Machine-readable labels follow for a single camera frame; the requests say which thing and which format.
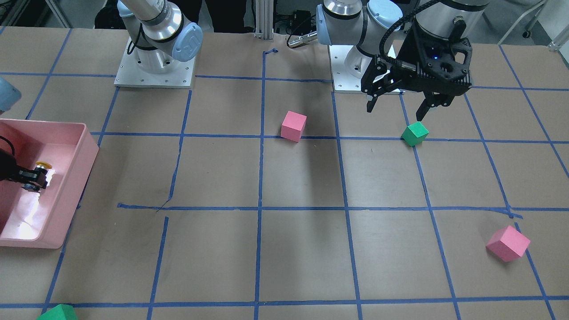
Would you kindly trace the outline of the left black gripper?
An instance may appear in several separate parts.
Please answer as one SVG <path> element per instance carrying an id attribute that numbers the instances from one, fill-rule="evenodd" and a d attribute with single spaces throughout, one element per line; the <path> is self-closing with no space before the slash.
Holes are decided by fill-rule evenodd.
<path id="1" fill-rule="evenodd" d="M 371 113 L 378 97 L 395 89 L 424 93 L 415 113 L 422 121 L 431 108 L 448 107 L 454 96 L 472 87 L 472 45 L 468 38 L 457 42 L 426 34 L 408 34 L 397 57 L 376 55 L 361 79 Z"/>

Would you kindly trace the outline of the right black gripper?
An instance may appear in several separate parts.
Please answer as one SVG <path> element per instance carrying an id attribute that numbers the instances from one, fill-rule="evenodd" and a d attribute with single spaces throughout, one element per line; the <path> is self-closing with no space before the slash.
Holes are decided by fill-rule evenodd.
<path id="1" fill-rule="evenodd" d="M 17 165 L 15 157 L 7 151 L 0 150 L 0 180 L 19 182 L 23 188 L 47 188 L 47 176 L 34 170 L 24 169 Z"/>

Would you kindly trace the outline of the pink cube near left arm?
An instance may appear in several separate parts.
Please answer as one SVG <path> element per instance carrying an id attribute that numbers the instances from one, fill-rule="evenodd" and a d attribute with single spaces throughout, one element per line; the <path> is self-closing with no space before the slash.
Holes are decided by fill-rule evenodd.
<path id="1" fill-rule="evenodd" d="M 486 249 L 505 263 L 520 259 L 524 256 L 531 240 L 520 233 L 515 227 L 508 225 L 496 231 L 488 243 Z"/>

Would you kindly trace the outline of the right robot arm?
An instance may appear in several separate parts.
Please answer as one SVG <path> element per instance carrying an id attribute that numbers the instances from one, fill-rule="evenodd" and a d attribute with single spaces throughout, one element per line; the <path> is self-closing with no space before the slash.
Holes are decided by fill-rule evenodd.
<path id="1" fill-rule="evenodd" d="M 168 0 L 119 0 L 120 18 L 129 32 L 129 43 L 118 67 L 118 88 L 190 89 L 195 57 L 203 42 L 203 31 Z M 1 114 L 22 97 L 1 78 Z M 21 184 L 27 191 L 46 189 L 49 164 L 33 169 L 19 166 L 12 141 L 1 136 L 0 178 Z"/>

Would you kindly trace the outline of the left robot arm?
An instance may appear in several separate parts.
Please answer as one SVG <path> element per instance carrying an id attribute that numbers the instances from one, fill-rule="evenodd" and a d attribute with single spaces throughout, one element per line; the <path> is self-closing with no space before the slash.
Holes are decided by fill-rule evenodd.
<path id="1" fill-rule="evenodd" d="M 421 121 L 472 87 L 468 33 L 488 4 L 417 0 L 404 13 L 397 0 L 324 0 L 316 11 L 318 41 L 352 47 L 349 65 L 368 97 L 367 112 L 388 92 L 421 92 L 415 113 Z"/>

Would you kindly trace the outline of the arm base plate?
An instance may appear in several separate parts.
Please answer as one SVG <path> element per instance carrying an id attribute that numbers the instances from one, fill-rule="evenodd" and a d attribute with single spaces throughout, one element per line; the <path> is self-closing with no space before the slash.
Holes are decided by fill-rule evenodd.
<path id="1" fill-rule="evenodd" d="M 114 85 L 121 88 L 176 88 L 191 89 L 195 75 L 196 58 L 177 61 L 155 49 L 134 48 L 128 54 L 126 47 Z"/>
<path id="2" fill-rule="evenodd" d="M 355 45 L 330 45 L 329 57 L 334 91 L 362 93 L 361 79 L 371 57 L 362 54 Z"/>

